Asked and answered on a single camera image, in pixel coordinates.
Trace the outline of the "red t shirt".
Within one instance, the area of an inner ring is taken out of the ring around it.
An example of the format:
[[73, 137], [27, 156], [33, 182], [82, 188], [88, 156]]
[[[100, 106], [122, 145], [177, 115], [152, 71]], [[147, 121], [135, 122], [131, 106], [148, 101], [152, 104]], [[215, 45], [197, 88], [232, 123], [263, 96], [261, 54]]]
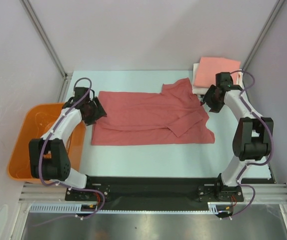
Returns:
[[107, 116], [92, 128], [93, 146], [215, 143], [189, 78], [163, 84], [160, 93], [101, 91], [98, 98]]

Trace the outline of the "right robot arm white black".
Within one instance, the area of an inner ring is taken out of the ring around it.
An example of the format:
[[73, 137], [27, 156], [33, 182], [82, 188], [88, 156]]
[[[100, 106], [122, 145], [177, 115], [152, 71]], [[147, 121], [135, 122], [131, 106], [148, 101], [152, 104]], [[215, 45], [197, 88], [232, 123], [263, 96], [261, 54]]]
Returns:
[[241, 186], [242, 176], [250, 167], [265, 166], [273, 156], [274, 121], [262, 116], [246, 97], [246, 89], [233, 83], [231, 73], [220, 72], [201, 100], [213, 113], [227, 106], [238, 121], [232, 141], [234, 156], [219, 174], [214, 188], [214, 195], [220, 201], [227, 200], [232, 190]]

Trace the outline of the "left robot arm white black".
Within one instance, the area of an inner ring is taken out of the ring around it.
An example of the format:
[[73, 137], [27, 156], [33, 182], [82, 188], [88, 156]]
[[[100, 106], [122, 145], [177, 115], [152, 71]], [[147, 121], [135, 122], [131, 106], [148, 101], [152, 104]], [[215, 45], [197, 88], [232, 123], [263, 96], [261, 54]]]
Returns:
[[91, 126], [107, 113], [95, 91], [90, 87], [75, 87], [74, 95], [65, 102], [59, 117], [40, 138], [28, 144], [30, 172], [33, 178], [49, 186], [63, 184], [76, 188], [83, 200], [90, 199], [94, 187], [87, 183], [87, 175], [73, 169], [66, 148], [67, 141], [75, 128], [84, 123]]

